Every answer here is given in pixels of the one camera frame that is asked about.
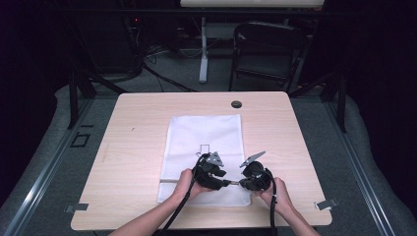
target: black cable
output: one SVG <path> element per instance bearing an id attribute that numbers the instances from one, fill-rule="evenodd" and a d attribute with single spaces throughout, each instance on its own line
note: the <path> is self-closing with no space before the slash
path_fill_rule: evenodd
<path id="1" fill-rule="evenodd" d="M 200 159 L 197 159 L 196 166 L 199 164 L 199 161 L 200 161 Z M 180 205 L 175 209 L 174 213 L 171 215 L 171 217 L 169 218 L 168 222 L 166 222 L 166 224 L 163 226 L 163 228 L 159 231 L 159 233 L 157 234 L 157 236 L 163 235 L 163 233 L 165 233 L 165 231 L 169 228 L 169 226 L 171 225 L 171 223 L 177 217 L 178 213 L 184 207 L 184 204 L 190 198 L 191 190 L 193 189 L 194 183 L 196 183 L 196 178 L 199 177 L 199 176 L 196 177 L 195 175 L 196 175 L 196 168 L 193 169 L 193 178 L 191 179 L 190 187 L 188 188 L 188 191 L 185 194 L 184 199 L 181 201 Z"/>
<path id="2" fill-rule="evenodd" d="M 170 80 L 170 79 L 168 79 L 168 78 L 165 78 L 165 77 L 163 77 L 163 76 L 161 76 L 160 74 L 158 74 L 156 71 L 154 71 L 153 69 L 151 69 L 145 62 L 144 62 L 144 65 L 143 65 L 143 67 L 144 67 L 144 69 L 145 70 L 147 70 L 147 71 L 149 71 L 151 74 L 153 74 L 154 76 L 156 76 L 156 77 L 158 77 L 158 78 L 160 78 L 161 80 L 163 80 L 163 81 L 165 81 L 165 82 L 168 82 L 168 83 L 170 83 L 170 84 L 172 84 L 172 85 L 174 85 L 175 87 L 177 87 L 177 88 L 179 88 L 179 89 L 181 89 L 181 90 L 183 90 L 183 91 L 196 91 L 196 90 L 194 90 L 194 89 L 192 89 L 192 88 L 187 88 L 187 87 L 185 87 L 185 86 L 183 86 L 183 85 L 181 85 L 181 84 L 179 84 L 179 83 L 177 83 L 177 82 L 174 82 L 174 81 L 172 81 L 172 80 Z"/>
<path id="3" fill-rule="evenodd" d="M 159 83 L 160 91 L 164 92 L 164 90 L 163 90 L 163 86 L 162 86 L 162 84 L 160 83 L 159 78 L 158 78 L 158 77 L 156 77 L 156 80 L 157 80 L 157 82 Z"/>
<path id="4" fill-rule="evenodd" d="M 276 204 L 276 183 L 273 179 L 272 175 L 264 170 L 259 170 L 266 174 L 270 181 L 272 181 L 272 199 L 270 200 L 270 208 L 269 208 L 269 221 L 270 221 L 270 230 L 272 231 L 272 235 L 276 235 L 276 228 L 275 228 L 275 204 Z"/>

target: metal bar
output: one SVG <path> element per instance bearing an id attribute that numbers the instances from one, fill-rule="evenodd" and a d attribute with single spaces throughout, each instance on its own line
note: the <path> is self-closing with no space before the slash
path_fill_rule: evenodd
<path id="1" fill-rule="evenodd" d="M 85 70 L 84 73 L 87 76 L 89 76 L 90 78 L 92 78 L 93 80 L 95 80 L 96 82 L 104 85 L 105 87 L 107 87 L 109 89 L 112 89 L 113 91 L 115 91 L 115 92 L 117 92 L 119 94 L 122 94 L 122 93 L 127 92 L 126 90 L 115 86 L 113 83 L 107 81 L 105 78 L 103 78 L 103 77 L 101 77 L 101 76 L 99 76 L 99 75 L 97 75 L 95 73 L 89 72 L 87 70 Z"/>
<path id="2" fill-rule="evenodd" d="M 318 86 L 319 84 L 324 83 L 325 81 L 331 79 L 331 77 L 333 77 L 334 75 L 335 75 L 335 72 L 328 73 L 328 74 L 322 76 L 321 78 L 319 78 L 318 80 L 315 80 L 315 81 L 313 81 L 313 82 L 311 82 L 311 83 L 309 83 L 309 84 L 307 84 L 307 85 L 305 85 L 301 88 L 296 89 L 295 91 L 291 92 L 288 95 L 289 95 L 290 98 L 300 96 L 300 95 L 304 94 L 305 92 L 311 90 L 312 88 Z"/>
<path id="3" fill-rule="evenodd" d="M 68 83 L 68 87 L 70 89 L 70 124 L 68 125 L 68 129 L 71 130 L 74 125 L 76 124 L 79 118 L 79 110 L 78 110 L 78 93 L 77 93 L 77 80 L 73 72 L 70 75 L 70 80 Z"/>
<path id="4" fill-rule="evenodd" d="M 353 175 L 359 185 L 359 189 L 362 192 L 365 202 L 368 205 L 369 211 L 371 212 L 371 215 L 374 218 L 381 235 L 394 236 L 395 233 L 387 219 L 383 207 L 380 204 L 380 200 L 378 199 L 371 183 L 368 180 L 368 177 L 362 167 L 361 161 L 359 160 L 354 147 L 350 143 L 347 134 L 343 133 L 338 128 L 337 121 L 334 119 L 334 116 L 336 116 L 334 107 L 331 105 L 331 103 L 326 103 L 325 108 L 328 116 L 331 118 L 329 119 L 331 124 L 333 125 L 339 136 L 339 139 L 342 141 L 344 147 L 346 148 L 348 157 L 347 159 L 352 169 Z"/>
<path id="5" fill-rule="evenodd" d="M 180 17 L 285 17 L 311 18 L 321 20 L 346 20 L 365 16 L 361 12 L 316 12 L 316 11 L 287 11 L 285 9 L 265 8 L 175 8 L 175 9 L 47 9 L 47 12 L 60 15 L 122 15 L 122 16 L 180 16 Z"/>
<path id="6" fill-rule="evenodd" d="M 65 136 L 63 137 L 57 151 L 55 152 L 54 157 L 45 165 L 42 172 L 37 177 L 33 186 L 30 189 L 27 197 L 16 213 L 15 217 L 12 219 L 9 227 L 7 228 L 4 235 L 22 235 L 25 227 L 30 221 L 31 216 L 36 210 L 37 205 L 42 199 L 43 195 L 46 192 L 50 182 L 52 181 L 56 171 L 59 168 L 59 165 L 62 161 L 63 154 L 65 152 L 66 146 L 71 142 L 72 137 L 76 134 L 78 126 L 87 116 L 89 109 L 91 108 L 93 100 L 87 99 L 81 109 L 80 109 L 80 119 L 76 124 L 76 129 L 68 130 Z"/>
<path id="7" fill-rule="evenodd" d="M 343 133 L 346 133 L 346 127 L 344 126 L 344 116 L 346 113 L 346 77 L 344 75 L 340 78 L 339 94 L 337 97 L 337 124 Z"/>

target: forearm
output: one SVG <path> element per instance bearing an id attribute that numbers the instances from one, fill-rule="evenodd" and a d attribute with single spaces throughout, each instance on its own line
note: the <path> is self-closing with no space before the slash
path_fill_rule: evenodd
<path id="1" fill-rule="evenodd" d="M 156 229 L 171 215 L 179 206 L 181 199 L 171 196 L 162 204 L 138 216 L 127 224 L 111 233 L 111 236 L 117 235 L 151 235 Z"/>
<path id="2" fill-rule="evenodd" d="M 293 206 L 290 206 L 285 212 L 281 213 L 281 216 L 285 219 L 288 225 L 292 228 L 295 235 L 303 235 L 303 236 L 310 236 L 310 235 L 320 235 L 295 209 Z"/>

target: black chair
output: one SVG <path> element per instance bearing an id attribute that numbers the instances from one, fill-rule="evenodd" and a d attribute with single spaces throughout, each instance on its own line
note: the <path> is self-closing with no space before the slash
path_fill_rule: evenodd
<path id="1" fill-rule="evenodd" d="M 248 22 L 234 31 L 234 51 L 229 91 L 234 75 L 255 76 L 287 84 L 289 93 L 294 74 L 309 39 L 297 28 L 263 22 Z"/>

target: white cloth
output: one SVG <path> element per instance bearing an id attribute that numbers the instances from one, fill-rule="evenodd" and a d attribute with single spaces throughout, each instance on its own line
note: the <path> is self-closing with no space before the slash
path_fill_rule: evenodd
<path id="1" fill-rule="evenodd" d="M 176 186 L 176 183 L 166 182 L 178 180 L 182 170 L 196 165 L 199 158 L 196 153 L 201 151 L 202 145 L 209 145 L 210 152 L 217 151 L 224 164 L 220 169 L 226 171 L 224 179 L 239 181 L 243 178 L 243 169 L 239 168 L 244 161 L 240 115 L 172 117 L 160 175 L 159 203 L 166 200 Z M 238 207 L 250 203 L 249 191 L 229 185 L 202 193 L 187 205 Z"/>

